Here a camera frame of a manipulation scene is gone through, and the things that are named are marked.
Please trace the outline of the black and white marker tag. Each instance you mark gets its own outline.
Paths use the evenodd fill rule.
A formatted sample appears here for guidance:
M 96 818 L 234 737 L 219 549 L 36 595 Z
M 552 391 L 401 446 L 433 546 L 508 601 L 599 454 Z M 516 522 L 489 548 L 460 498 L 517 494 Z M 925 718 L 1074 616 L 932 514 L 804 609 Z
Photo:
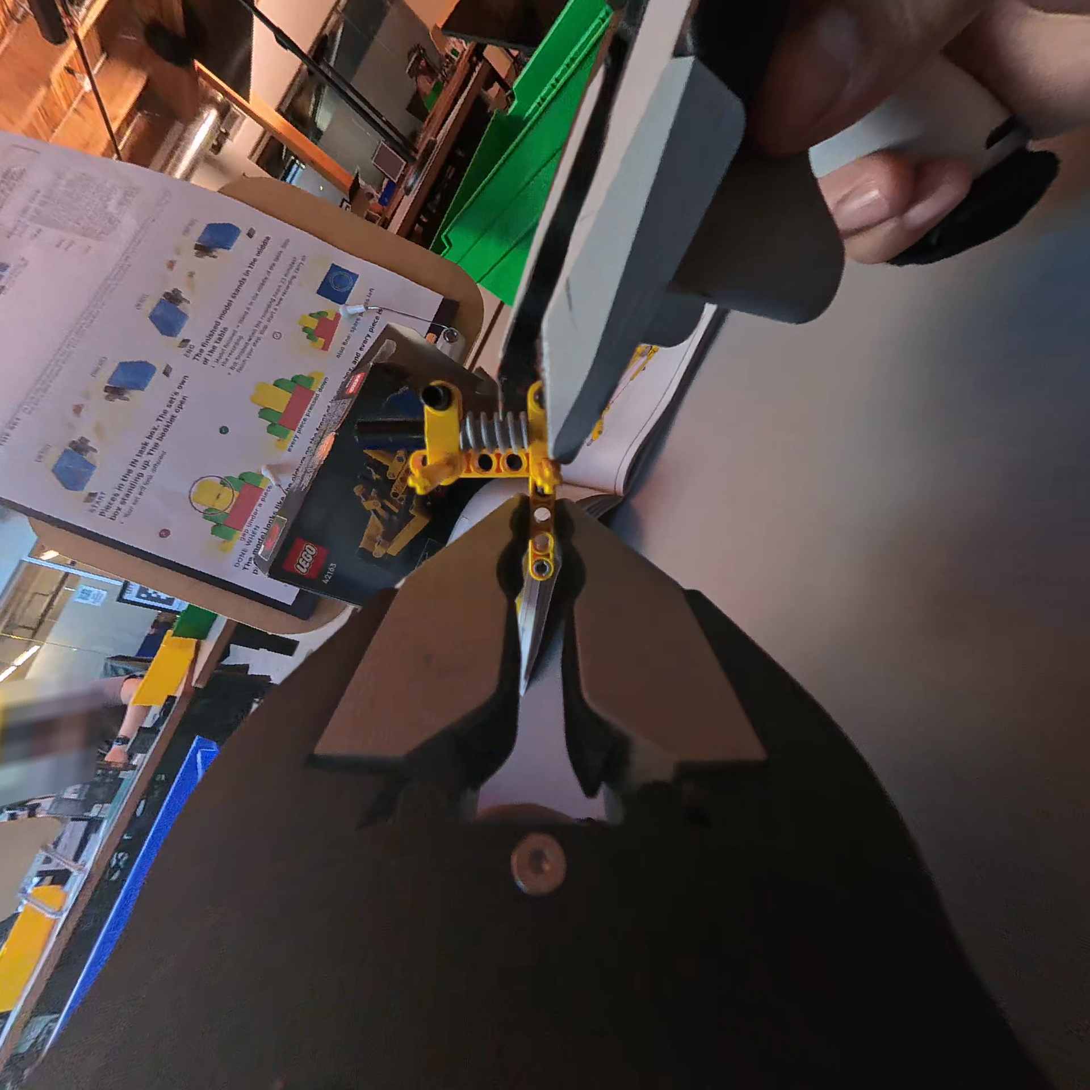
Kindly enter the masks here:
M 121 583 L 116 600 L 121 604 L 152 609 L 158 614 L 180 615 L 187 608 L 187 602 L 184 600 L 130 580 Z

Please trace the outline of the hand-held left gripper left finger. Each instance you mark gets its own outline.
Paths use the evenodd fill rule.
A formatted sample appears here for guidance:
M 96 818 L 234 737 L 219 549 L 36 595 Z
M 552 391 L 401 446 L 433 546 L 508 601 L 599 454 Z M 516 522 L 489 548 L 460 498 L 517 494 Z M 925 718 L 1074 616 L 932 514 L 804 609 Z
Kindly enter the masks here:
M 525 502 L 508 499 L 405 578 L 313 756 L 362 770 L 499 770 L 519 704 Z

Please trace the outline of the green plastic bin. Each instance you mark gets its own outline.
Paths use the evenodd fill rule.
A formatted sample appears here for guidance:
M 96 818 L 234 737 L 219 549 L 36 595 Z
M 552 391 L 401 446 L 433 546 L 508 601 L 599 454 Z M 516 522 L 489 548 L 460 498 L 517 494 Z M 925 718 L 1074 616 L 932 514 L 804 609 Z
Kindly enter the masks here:
M 565 4 L 509 108 L 488 122 L 431 245 L 511 307 L 611 15 L 608 2 Z

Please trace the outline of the yellow plastic bin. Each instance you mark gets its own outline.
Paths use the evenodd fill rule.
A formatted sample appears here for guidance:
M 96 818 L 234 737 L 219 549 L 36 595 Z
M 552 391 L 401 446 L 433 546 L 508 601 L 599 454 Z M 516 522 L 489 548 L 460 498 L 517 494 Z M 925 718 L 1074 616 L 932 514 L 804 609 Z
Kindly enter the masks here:
M 1 948 L 1 1013 L 13 1012 L 59 924 L 68 894 L 40 885 L 27 895 Z
M 167 634 L 134 691 L 129 705 L 154 707 L 177 697 L 198 657 L 199 641 Z

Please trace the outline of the yellow lego assembly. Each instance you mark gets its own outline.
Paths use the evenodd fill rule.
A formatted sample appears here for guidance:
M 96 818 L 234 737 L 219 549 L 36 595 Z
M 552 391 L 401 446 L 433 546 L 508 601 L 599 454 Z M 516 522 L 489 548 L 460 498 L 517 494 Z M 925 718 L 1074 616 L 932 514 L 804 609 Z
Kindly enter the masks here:
M 514 538 L 525 545 L 523 583 L 514 600 L 521 666 L 519 692 L 525 695 L 544 643 L 547 615 L 561 568 L 556 522 L 557 491 L 564 480 L 548 453 L 544 383 L 526 393 L 526 407 L 512 412 L 472 412 L 449 383 L 429 383 L 424 405 L 424 449 L 410 458 L 410 486 L 417 495 L 462 479 L 518 481 L 525 485 L 526 529 Z

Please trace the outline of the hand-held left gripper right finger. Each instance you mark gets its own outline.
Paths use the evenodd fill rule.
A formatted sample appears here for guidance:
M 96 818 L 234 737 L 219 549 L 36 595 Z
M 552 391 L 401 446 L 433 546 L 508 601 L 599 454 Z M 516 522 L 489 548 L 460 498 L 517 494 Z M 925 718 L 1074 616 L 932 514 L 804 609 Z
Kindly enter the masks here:
M 637 791 L 768 759 L 685 588 L 578 505 L 557 508 L 565 744 L 584 791 Z

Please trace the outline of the instruction poster board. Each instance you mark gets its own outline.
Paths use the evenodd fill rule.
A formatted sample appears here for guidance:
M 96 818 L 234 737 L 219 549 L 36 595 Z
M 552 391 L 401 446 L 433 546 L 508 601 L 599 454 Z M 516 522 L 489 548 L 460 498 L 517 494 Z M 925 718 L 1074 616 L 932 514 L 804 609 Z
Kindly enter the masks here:
M 217 193 L 7 131 L 1 169 L 2 502 L 120 577 L 316 627 L 261 538 L 387 323 L 469 347 L 479 287 L 269 179 Z

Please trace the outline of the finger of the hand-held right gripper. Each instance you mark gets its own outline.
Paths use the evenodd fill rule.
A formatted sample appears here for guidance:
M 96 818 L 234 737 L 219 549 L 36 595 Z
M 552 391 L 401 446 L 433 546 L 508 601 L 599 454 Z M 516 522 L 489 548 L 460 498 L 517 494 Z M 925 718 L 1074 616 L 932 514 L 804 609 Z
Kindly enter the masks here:
M 743 102 L 669 59 L 542 320 L 552 458 L 576 458 L 640 343 L 685 341 L 705 307 L 804 324 L 845 256 L 809 156 L 744 146 Z
M 693 2 L 615 2 L 526 259 L 500 355 L 502 399 L 606 399 L 647 337 L 679 254 L 655 257 L 652 187 L 693 61 Z

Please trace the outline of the black lego set box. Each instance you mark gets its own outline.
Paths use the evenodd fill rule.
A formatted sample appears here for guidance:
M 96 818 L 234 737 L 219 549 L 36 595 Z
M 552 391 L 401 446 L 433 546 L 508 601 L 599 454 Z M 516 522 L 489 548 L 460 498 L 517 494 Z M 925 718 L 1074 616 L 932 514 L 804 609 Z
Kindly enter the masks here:
M 469 410 L 498 408 L 498 386 L 389 322 L 334 396 L 293 487 L 255 552 L 257 569 L 298 590 L 363 605 L 440 552 L 481 483 L 425 496 L 410 458 L 425 447 L 421 393 L 455 386 Z

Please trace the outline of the lego instruction booklet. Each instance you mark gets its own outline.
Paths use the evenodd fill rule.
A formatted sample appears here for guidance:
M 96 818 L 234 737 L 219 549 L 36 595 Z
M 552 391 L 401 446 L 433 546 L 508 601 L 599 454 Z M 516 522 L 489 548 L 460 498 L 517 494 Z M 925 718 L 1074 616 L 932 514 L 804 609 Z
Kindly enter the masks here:
M 601 517 L 626 497 L 647 456 L 673 427 L 678 405 L 725 316 L 708 305 L 685 342 L 635 347 L 588 440 L 564 467 L 560 498 Z

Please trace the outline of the person's right hand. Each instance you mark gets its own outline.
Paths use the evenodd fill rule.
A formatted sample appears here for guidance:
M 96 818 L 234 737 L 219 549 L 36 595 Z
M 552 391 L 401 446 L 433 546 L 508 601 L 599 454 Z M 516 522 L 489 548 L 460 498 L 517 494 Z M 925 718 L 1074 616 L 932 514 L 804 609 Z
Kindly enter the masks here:
M 868 116 L 945 56 L 988 89 L 1036 143 L 1089 119 L 1087 1 L 794 2 L 753 108 L 752 132 L 790 156 Z M 847 256 L 891 263 L 965 198 L 969 165 L 911 165 L 876 153 L 820 180 Z

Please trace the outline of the blue plastic bin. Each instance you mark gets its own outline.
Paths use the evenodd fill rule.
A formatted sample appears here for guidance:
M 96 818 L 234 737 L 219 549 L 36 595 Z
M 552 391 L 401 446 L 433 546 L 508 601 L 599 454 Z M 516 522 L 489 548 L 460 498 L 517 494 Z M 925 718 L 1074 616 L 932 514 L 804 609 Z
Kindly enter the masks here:
M 174 739 L 168 747 L 45 988 L 39 1012 L 56 1017 L 53 1034 L 63 1030 L 102 972 L 156 853 L 220 748 L 201 735 Z

